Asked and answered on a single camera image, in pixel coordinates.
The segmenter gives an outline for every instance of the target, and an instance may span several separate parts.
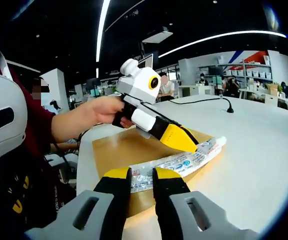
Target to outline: camera lens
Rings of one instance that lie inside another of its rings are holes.
[[[159,84],[159,80],[157,77],[154,77],[151,81],[150,81],[150,88],[154,89],[158,86]]]

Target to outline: wooden board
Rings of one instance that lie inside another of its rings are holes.
[[[211,138],[211,136],[201,132],[194,130],[191,130],[191,132],[199,143]],[[135,128],[95,140],[92,144],[96,168],[100,178],[111,169],[149,162],[181,152],[162,144],[154,137],[145,139]],[[221,154],[206,166],[184,177],[188,187],[194,186],[198,178],[205,173],[205,170],[213,166],[219,158],[221,158]],[[154,205],[155,200],[152,189],[132,193],[128,216],[139,214]]]

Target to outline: office worker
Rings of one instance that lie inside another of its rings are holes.
[[[285,98],[288,99],[288,86],[284,81],[281,82],[280,86],[282,87],[282,92],[285,93]]]
[[[204,86],[208,86],[209,85],[209,82],[205,79],[205,74],[204,73],[201,73],[199,75],[199,78],[200,78],[200,80],[199,80],[200,84],[204,84]]]
[[[239,97],[239,88],[240,86],[236,83],[235,76],[229,77],[227,83],[225,84],[225,93],[227,97]]]
[[[159,98],[160,102],[174,99],[175,84],[169,80],[168,75],[165,72],[161,72],[159,75],[161,85],[160,93],[157,97]]]

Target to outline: toothpaste tube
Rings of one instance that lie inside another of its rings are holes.
[[[152,169],[160,167],[170,169],[180,176],[195,172],[215,158],[226,144],[226,137],[210,138],[197,145],[197,151],[181,152],[161,159],[130,165],[132,168],[131,193],[137,193],[153,188]]]

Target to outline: hand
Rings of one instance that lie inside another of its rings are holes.
[[[117,112],[122,112],[124,102],[116,96],[102,96],[89,102],[95,121],[102,124],[111,124]],[[120,124],[128,129],[133,123],[126,117],[122,117]]]

